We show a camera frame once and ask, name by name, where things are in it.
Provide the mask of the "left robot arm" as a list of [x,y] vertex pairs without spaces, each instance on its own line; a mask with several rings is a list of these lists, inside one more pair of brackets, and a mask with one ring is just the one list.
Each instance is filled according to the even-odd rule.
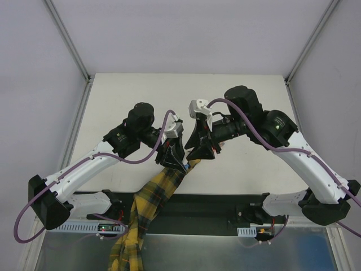
[[75,192],[118,162],[136,165],[156,155],[156,164],[185,173],[188,166],[183,162],[183,121],[172,110],[167,111],[160,128],[152,126],[154,120],[153,106],[137,103],[127,118],[88,154],[46,178],[33,176],[28,182],[28,200],[45,229],[55,229],[70,217],[97,214],[108,220],[116,218],[121,203],[110,191],[81,195]]

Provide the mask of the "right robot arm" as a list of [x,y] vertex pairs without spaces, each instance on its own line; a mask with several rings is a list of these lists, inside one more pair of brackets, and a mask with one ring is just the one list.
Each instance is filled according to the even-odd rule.
[[276,216],[303,216],[327,226],[349,213],[348,201],[356,200],[360,183],[332,170],[291,118],[279,110],[264,110],[253,89],[236,86],[211,102],[192,100],[188,109],[196,120],[185,146],[188,160],[213,160],[222,142],[246,135],[281,158],[308,186],[296,193],[262,194],[261,203],[242,212],[245,219],[262,224]]

